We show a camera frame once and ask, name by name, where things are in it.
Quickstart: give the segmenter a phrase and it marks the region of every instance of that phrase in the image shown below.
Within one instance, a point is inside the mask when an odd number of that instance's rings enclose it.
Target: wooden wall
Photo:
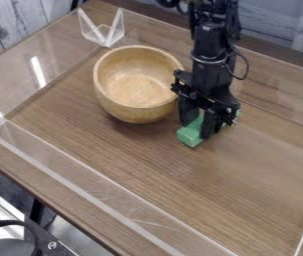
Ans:
[[[73,0],[0,0],[0,51],[66,15],[71,6]]]

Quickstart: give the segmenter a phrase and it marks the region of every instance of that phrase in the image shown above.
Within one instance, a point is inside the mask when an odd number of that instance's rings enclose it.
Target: wooden tabletop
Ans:
[[[101,1],[85,7],[102,19],[116,10]],[[130,18],[128,33],[138,31],[140,42],[168,49],[190,69],[188,31],[174,29],[168,40],[169,30]],[[293,255],[303,233],[303,68],[244,51],[253,68],[234,85],[240,123],[194,150],[177,139],[177,114],[130,125],[104,111],[93,88],[104,48],[9,119],[238,255]],[[0,171],[113,252],[168,255],[2,145]]]

